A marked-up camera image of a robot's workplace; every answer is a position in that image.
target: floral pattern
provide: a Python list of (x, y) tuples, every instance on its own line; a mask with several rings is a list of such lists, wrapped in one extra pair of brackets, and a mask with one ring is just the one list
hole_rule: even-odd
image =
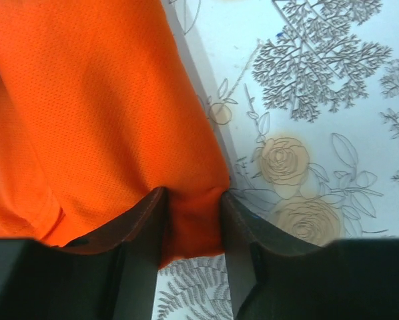
[[(315, 245), (399, 236), (399, 1), (168, 2), (230, 192)], [(225, 276), (220, 257), (171, 264), (154, 319), (232, 319)]]

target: orange cloth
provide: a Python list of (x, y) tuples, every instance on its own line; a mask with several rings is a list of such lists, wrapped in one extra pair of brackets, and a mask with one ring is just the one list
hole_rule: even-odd
[(65, 245), (157, 186), (162, 265), (222, 252), (228, 170), (159, 0), (0, 0), (0, 237)]

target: orange shirt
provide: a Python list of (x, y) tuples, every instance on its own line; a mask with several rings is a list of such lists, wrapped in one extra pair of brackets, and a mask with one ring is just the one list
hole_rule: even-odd
[(0, 0), (0, 237), (65, 245), (158, 186), (163, 265), (220, 253), (228, 170), (159, 0)]

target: folded fabric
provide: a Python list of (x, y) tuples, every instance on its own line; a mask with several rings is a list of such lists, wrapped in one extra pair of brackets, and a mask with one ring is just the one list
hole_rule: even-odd
[(162, 265), (222, 252), (228, 170), (159, 0), (0, 0), (0, 237), (63, 246), (158, 186)]

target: beige rose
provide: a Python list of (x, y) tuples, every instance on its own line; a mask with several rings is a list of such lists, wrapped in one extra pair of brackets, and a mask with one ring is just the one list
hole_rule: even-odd
[(308, 152), (294, 138), (268, 139), (258, 162), (263, 177), (284, 199), (293, 197), (308, 176)]
[(343, 237), (344, 228), (336, 212), (320, 199), (293, 197), (280, 201), (268, 221), (294, 237), (323, 246)]

